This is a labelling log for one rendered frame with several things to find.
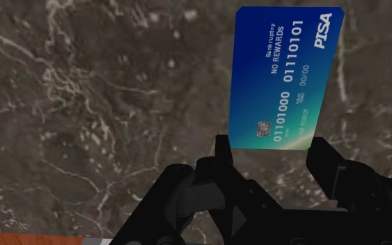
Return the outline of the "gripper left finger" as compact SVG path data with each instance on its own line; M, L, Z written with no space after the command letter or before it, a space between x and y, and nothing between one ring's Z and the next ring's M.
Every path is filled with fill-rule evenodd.
M263 242L268 219L283 208L254 180L233 166L229 139L218 135L214 155L167 166L112 239L110 245L186 245L183 230L207 211L224 245Z

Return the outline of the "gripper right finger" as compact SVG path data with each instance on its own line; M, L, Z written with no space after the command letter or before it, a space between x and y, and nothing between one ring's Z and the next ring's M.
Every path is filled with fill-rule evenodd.
M306 167L330 200L345 210L334 230L344 245L392 245L392 176L347 160L322 137L311 142Z

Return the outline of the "blue bank card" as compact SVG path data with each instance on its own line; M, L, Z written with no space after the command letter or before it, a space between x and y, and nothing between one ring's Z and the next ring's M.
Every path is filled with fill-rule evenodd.
M236 12L232 148L310 147L344 16L338 6L242 6Z

